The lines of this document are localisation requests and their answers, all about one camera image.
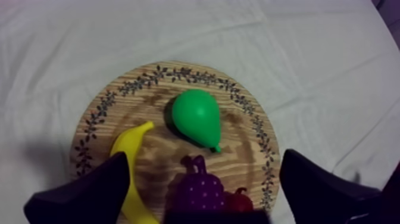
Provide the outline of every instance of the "yellow banana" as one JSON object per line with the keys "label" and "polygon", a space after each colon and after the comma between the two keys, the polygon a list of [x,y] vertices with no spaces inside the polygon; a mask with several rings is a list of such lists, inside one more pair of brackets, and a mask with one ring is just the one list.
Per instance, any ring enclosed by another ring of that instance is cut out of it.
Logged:
{"label": "yellow banana", "polygon": [[110,156],[117,152],[124,152],[128,160],[130,184],[122,205],[122,212],[131,224],[158,224],[154,215],[146,208],[135,186],[136,154],[142,145],[144,133],[154,127],[153,122],[146,122],[141,126],[128,129],[115,140]]}

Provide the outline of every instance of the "wood grain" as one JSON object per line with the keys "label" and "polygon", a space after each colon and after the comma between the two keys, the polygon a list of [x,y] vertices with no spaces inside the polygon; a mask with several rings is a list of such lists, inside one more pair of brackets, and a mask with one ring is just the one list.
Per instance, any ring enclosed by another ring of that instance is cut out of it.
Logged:
{"label": "wood grain", "polygon": [[[215,75],[217,81],[207,85],[202,81],[189,83],[183,77],[179,80],[177,74],[182,67],[191,69],[190,76],[197,75],[197,72],[200,76]],[[158,79],[157,85],[152,82],[151,87],[144,85],[135,94],[123,96],[120,88],[127,86],[126,82],[133,83],[139,76],[156,77],[154,72],[164,74],[163,78]],[[243,97],[254,107],[250,114],[243,111],[240,102],[235,102],[236,97],[231,99],[226,86],[220,87],[221,80],[235,83],[240,98]],[[221,153],[214,154],[208,149],[191,144],[171,127],[169,110],[173,99],[187,89],[203,89],[218,101],[221,111]],[[107,107],[107,116],[98,116],[98,106],[112,92],[115,92],[115,96],[111,101],[115,102]],[[264,147],[260,144],[260,130],[257,130],[254,123],[256,117],[262,121],[259,127],[265,133],[265,138],[268,138],[268,141],[264,141],[268,142],[264,151],[261,151]],[[96,124],[91,127],[95,130],[85,132],[89,127],[88,122],[93,120]],[[141,125],[147,120],[153,121],[155,128],[143,139],[137,157],[136,185],[146,206],[159,219],[168,207],[168,199],[174,195],[174,186],[186,172],[180,164],[180,160],[186,155],[204,155],[208,172],[221,179],[226,191],[233,192],[244,186],[256,208],[265,206],[262,201],[266,196],[269,201],[265,209],[270,210],[273,207],[279,188],[280,157],[273,128],[262,108],[246,89],[226,74],[209,67],[177,61],[148,64],[129,71],[112,81],[96,96],[76,129],[71,148],[71,178],[77,179],[79,175],[98,167],[108,158],[113,141],[122,131]],[[123,215],[118,222],[127,223]]]}

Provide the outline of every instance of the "toy fruit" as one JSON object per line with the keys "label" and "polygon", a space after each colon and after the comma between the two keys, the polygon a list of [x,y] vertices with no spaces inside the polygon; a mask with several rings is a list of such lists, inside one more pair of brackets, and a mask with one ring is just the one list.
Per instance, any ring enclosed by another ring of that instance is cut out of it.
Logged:
{"label": "toy fruit", "polygon": [[253,211],[253,202],[249,197],[242,194],[246,188],[238,188],[234,194],[225,197],[226,210],[235,212]]}
{"label": "toy fruit", "polygon": [[130,184],[122,205],[122,212],[131,224],[157,224],[158,221],[153,214],[145,207],[140,199],[135,186],[135,160],[136,154],[142,144],[144,133],[152,129],[154,124],[146,122],[145,124],[126,130],[115,140],[110,156],[117,152],[124,152],[128,160]]}
{"label": "toy fruit", "polygon": [[220,110],[208,92],[190,89],[180,94],[172,106],[172,119],[178,130],[207,148],[215,148],[221,139]]}
{"label": "toy fruit", "polygon": [[208,174],[204,157],[192,160],[197,173],[187,174],[177,186],[173,209],[176,211],[223,210],[224,186],[218,177]]}

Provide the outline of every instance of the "pear stem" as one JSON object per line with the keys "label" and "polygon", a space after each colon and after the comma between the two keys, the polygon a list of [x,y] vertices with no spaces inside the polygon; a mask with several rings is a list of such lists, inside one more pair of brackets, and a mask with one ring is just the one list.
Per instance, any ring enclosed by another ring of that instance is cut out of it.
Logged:
{"label": "pear stem", "polygon": [[217,153],[220,153],[220,152],[221,152],[221,148],[220,148],[219,145],[217,145],[217,146],[215,147],[215,151],[216,151]]}

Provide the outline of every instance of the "black object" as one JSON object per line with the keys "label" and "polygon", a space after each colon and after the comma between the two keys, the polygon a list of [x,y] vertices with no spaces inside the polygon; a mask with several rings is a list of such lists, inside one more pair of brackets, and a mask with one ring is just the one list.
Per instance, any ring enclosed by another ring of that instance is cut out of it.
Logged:
{"label": "black object", "polygon": [[345,181],[286,150],[280,182],[297,224],[377,223],[378,189]]}
{"label": "black object", "polygon": [[270,220],[262,210],[230,213],[230,212],[168,212],[164,224],[270,224]]}
{"label": "black object", "polygon": [[376,5],[376,9],[379,11],[381,8],[382,8],[382,6],[383,6],[383,4],[386,2],[386,0],[380,0],[379,2],[378,2],[378,4]]}
{"label": "black object", "polygon": [[126,155],[117,153],[77,181],[34,194],[24,212],[31,224],[115,223],[129,181]]}

